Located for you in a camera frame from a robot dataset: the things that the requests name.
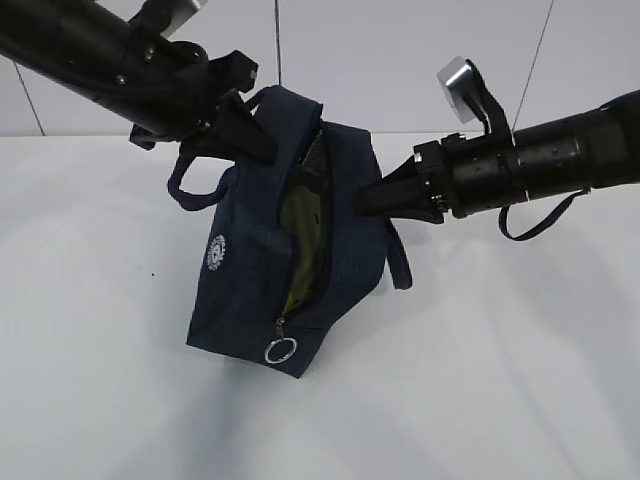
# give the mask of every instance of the metal key ring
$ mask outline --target metal key ring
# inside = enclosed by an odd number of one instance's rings
[[[283,355],[282,357],[276,360],[271,360],[271,358],[269,358],[269,354],[271,353],[271,350],[273,350],[276,345],[280,345],[281,343],[284,343],[284,342],[291,342],[291,350],[285,355]],[[279,363],[284,363],[287,360],[289,360],[291,357],[293,357],[293,354],[296,353],[297,349],[298,349],[298,341],[295,338],[291,338],[291,337],[278,338],[277,340],[274,340],[273,342],[271,342],[269,346],[265,349],[264,360],[269,365],[277,365]]]

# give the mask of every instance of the zipper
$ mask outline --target zipper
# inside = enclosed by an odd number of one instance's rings
[[[312,135],[312,140],[310,143],[308,143],[307,148],[303,151],[309,151],[310,148],[313,146],[314,142],[318,139],[318,135],[322,134],[322,129],[318,128],[317,130],[314,131],[314,134]],[[328,186],[327,186],[327,191],[325,193],[326,196],[326,202],[324,207],[327,210],[327,217],[329,219],[329,225],[327,227],[327,233],[326,233],[326,238],[325,238],[325,257],[323,259],[323,269],[322,269],[322,275],[320,278],[320,282],[318,285],[318,289],[315,292],[315,294],[313,295],[313,297],[303,303],[302,305],[294,308],[292,311],[290,311],[289,313],[285,314],[284,313],[284,309],[286,307],[286,302],[287,302],[287,298],[289,296],[289,292],[291,290],[291,282],[293,279],[293,273],[295,272],[295,267],[297,265],[297,256],[298,256],[298,252],[297,252],[297,248],[296,248],[296,243],[294,242],[294,255],[292,255],[292,261],[289,264],[289,268],[287,270],[287,276],[286,276],[286,281],[285,281],[285,288],[284,288],[284,293],[282,295],[282,299],[280,301],[280,315],[278,316],[278,318],[275,321],[275,330],[276,330],[276,336],[277,336],[277,340],[276,342],[282,342],[285,340],[292,340],[292,339],[287,339],[285,338],[285,333],[284,333],[284,327],[285,324],[290,323],[291,321],[294,321],[297,317],[300,316],[301,313],[303,313],[304,311],[314,307],[315,305],[319,304],[325,296],[325,293],[328,289],[329,286],[329,281],[331,278],[331,272],[332,272],[332,265],[333,265],[333,240],[334,240],[334,216],[332,215],[332,212],[334,210],[334,200],[333,200],[333,168],[332,168],[332,162],[331,162],[331,155],[330,155],[330,151],[326,142],[326,139],[324,137],[324,135],[322,136],[322,138],[320,138],[320,141],[322,142],[322,147],[324,149],[325,155],[326,155],[326,168],[327,168],[327,178],[328,178]],[[294,167],[297,167],[298,164],[302,163],[304,161],[304,159],[297,161],[294,164]],[[288,173],[288,179],[285,181],[285,185],[287,185],[287,183],[289,183],[290,178],[292,177],[292,172],[293,169]],[[283,189],[283,193],[280,197],[280,200],[278,202],[278,214],[280,213],[280,209],[282,207],[282,202],[284,200],[284,197],[286,195],[287,189]],[[287,360],[293,355],[293,352],[290,353],[290,355],[287,356]]]

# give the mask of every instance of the navy blue bag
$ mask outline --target navy blue bag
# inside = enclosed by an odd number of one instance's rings
[[[391,221],[354,213],[354,193],[381,178],[369,132],[323,122],[321,105],[282,87],[256,99],[274,165],[239,161],[194,195],[179,188],[194,160],[181,156],[168,183],[186,210],[217,204],[187,344],[299,378],[385,260],[395,288],[410,288],[411,272]]]

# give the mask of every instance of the white logo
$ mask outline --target white logo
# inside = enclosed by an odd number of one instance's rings
[[[222,262],[224,261],[224,254],[226,250],[226,241],[222,235],[218,235],[213,239],[207,252],[207,267],[212,272],[215,272]]]

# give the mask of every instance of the bag handle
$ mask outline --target bag handle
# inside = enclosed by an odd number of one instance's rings
[[[180,204],[188,212],[197,212],[204,210],[207,207],[215,205],[220,202],[229,189],[230,178],[236,174],[236,167],[228,168],[220,177],[218,188],[214,192],[207,194],[196,194],[185,192],[180,188],[184,175],[189,170],[189,167],[196,159],[195,155],[183,155],[181,154],[176,161],[176,166],[173,169],[173,173],[167,182],[167,190],[169,195]]]
[[[509,229],[507,228],[507,215],[509,214],[509,207],[503,207],[500,210],[500,215],[498,217],[498,226],[500,227],[500,231],[502,234],[507,237],[509,240],[513,240],[514,242],[526,242],[527,240],[531,240],[533,237],[537,237],[546,229],[553,226],[554,223],[558,221],[558,219],[562,216],[564,212],[571,206],[573,201],[580,197],[581,195],[586,195],[589,193],[590,189],[585,188],[580,190],[579,192],[573,193],[565,198],[562,202],[558,204],[556,208],[554,208],[549,215],[545,217],[538,225],[533,227],[531,230],[523,233],[522,235],[518,235],[514,237],[509,233]]]
[[[389,250],[387,250],[387,263],[389,271],[393,278],[393,287],[396,290],[409,290],[413,285],[413,276],[411,275],[411,267],[407,259],[407,253],[402,245],[400,235],[391,220],[384,220],[389,234]]]

